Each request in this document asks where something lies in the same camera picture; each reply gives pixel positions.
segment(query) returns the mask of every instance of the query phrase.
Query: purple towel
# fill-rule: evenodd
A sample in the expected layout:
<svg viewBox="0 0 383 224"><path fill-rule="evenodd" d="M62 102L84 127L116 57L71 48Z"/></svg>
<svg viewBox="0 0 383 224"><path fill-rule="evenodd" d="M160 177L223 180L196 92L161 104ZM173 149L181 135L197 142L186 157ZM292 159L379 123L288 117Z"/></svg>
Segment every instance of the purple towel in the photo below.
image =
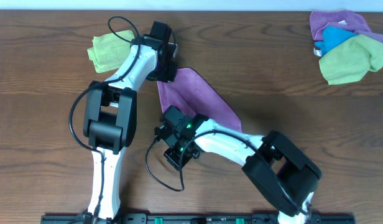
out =
<svg viewBox="0 0 383 224"><path fill-rule="evenodd" d="M375 34L375 33L372 33L372 32L367 32L367 31L361 31L361 30L355 30L354 31L355 34L362 34L362 35L365 35L365 36L368 36L374 40L378 40L379 42L383 43L383 35L382 34Z"/></svg>
<svg viewBox="0 0 383 224"><path fill-rule="evenodd" d="M367 25L364 18L353 11L311 12L310 30L314 41L323 40L323 30L328 26L341 28L351 32L354 32L355 30L371 32L370 27Z"/></svg>
<svg viewBox="0 0 383 224"><path fill-rule="evenodd" d="M173 83L157 82L157 85L163 112L173 105L191 117L203 114L227 128L241 132L239 117L193 69L178 69Z"/></svg>

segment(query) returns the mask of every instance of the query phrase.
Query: wooden table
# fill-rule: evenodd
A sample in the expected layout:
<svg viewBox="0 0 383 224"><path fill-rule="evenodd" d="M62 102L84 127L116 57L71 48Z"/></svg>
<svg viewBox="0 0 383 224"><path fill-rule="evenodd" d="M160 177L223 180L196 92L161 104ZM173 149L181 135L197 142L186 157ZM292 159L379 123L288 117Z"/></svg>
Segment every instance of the wooden table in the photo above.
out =
<svg viewBox="0 0 383 224"><path fill-rule="evenodd" d="M141 33L154 20L177 32L178 62L192 67L229 103L247 133L276 129L323 172L314 209L352 212L383 223L383 69L329 86L313 55L309 12L0 11L0 223L38 223L48 213L79 213L91 198L91 153L72 139L68 112L97 74L87 48L128 17ZM383 14L362 13L383 34ZM129 29L122 21L115 29ZM151 213L252 213L274 210L240 167L204 154L185 169L176 193L145 171L144 154L161 115L157 84L138 93L137 133L121 173L124 207ZM81 133L85 99L75 112ZM164 144L150 155L171 185L178 174Z"/></svg>

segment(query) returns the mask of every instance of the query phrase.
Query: green cloth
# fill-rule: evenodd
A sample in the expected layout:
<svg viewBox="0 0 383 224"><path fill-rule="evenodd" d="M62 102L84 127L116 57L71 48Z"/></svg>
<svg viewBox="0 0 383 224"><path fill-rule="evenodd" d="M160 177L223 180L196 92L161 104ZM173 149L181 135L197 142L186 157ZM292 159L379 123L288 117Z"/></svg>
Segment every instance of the green cloth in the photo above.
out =
<svg viewBox="0 0 383 224"><path fill-rule="evenodd" d="M117 32L120 37L131 41L134 33L131 30ZM114 34L93 37L93 47L88 49L90 60L93 61L97 73L119 68L129 55L130 46Z"/></svg>
<svg viewBox="0 0 383 224"><path fill-rule="evenodd" d="M329 85L360 81L367 71L383 67L383 43L357 35L330 50L319 65Z"/></svg>

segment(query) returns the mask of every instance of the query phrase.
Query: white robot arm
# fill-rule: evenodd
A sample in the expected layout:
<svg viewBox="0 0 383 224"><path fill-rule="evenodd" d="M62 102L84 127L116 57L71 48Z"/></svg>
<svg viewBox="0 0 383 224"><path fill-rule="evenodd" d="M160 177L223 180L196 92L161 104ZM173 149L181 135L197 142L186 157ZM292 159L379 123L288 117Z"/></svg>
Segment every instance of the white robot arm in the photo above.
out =
<svg viewBox="0 0 383 224"><path fill-rule="evenodd" d="M240 133L203 115L185 116L171 106L155 129L169 149L165 157L179 170L200 152L212 152L240 166L261 194L280 213L280 224L304 224L310 218L310 200L321 171L284 135L272 131L267 136ZM276 174L271 165L286 158Z"/></svg>
<svg viewBox="0 0 383 224"><path fill-rule="evenodd" d="M175 78L177 64L170 59L176 56L177 45L168 42L170 34L171 29L167 24L154 22L150 34L141 37L139 55L136 56L138 45L133 40L134 45L131 46L126 61L106 81L118 79L138 57L132 70L122 80L95 88L88 93L83 132L88 137L89 145L102 152L105 158L102 175L101 155L99 152L92 152L93 191L88 212L94 214L98 206L97 218L112 220L119 210L121 162L136 129L136 92L146 79L171 82ZM101 111L101 106L117 107L118 113ZM102 177L103 193L100 195Z"/></svg>

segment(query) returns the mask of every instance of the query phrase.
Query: pile of cloths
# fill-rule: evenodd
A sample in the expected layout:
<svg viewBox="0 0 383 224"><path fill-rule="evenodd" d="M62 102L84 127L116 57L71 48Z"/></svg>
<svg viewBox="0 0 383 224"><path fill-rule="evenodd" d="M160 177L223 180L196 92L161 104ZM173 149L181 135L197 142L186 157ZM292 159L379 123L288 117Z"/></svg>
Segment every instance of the pile of cloths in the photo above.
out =
<svg viewBox="0 0 383 224"><path fill-rule="evenodd" d="M371 32L364 18L349 10L313 11L313 49L329 85L357 82L383 67L383 35Z"/></svg>

